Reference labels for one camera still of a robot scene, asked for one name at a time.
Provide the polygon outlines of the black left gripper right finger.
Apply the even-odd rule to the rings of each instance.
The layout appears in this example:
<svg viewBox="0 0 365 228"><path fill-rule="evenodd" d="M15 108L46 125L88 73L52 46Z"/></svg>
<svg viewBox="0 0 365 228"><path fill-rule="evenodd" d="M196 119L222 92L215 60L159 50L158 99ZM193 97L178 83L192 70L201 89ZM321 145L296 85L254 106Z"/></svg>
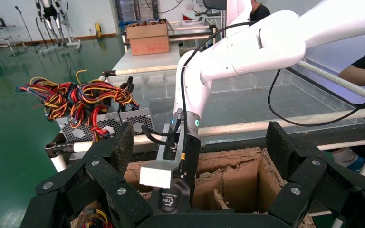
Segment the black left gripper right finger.
<svg viewBox="0 0 365 228"><path fill-rule="evenodd" d="M289 136L277 122L266 133L267 153L284 187L269 214L296 228L313 202L339 216L345 228L365 228L365 176L344 168L314 144Z"/></svg>

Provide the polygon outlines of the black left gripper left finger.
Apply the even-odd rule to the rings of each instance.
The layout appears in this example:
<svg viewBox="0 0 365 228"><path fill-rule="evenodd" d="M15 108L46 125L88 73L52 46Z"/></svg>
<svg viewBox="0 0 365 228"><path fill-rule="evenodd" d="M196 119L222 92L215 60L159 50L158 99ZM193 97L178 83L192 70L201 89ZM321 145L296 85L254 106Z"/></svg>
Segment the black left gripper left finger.
<svg viewBox="0 0 365 228"><path fill-rule="evenodd" d="M152 209L124 175L134 148L130 122L92 144L84 157L42 181L21 222L23 228L68 228L85 206L98 202L117 228L136 228Z"/></svg>

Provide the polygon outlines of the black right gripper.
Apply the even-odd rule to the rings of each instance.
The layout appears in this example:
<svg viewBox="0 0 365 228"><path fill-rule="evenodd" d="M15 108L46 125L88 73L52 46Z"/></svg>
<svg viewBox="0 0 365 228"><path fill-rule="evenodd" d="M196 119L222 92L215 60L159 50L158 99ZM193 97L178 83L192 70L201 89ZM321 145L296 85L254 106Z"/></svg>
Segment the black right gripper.
<svg viewBox="0 0 365 228"><path fill-rule="evenodd" d="M192 208L200 148L201 140L192 135L188 135L187 144L184 149L184 172L186 175L182 179L177 178L173 180L169 189L153 188L153 214L188 213Z"/></svg>

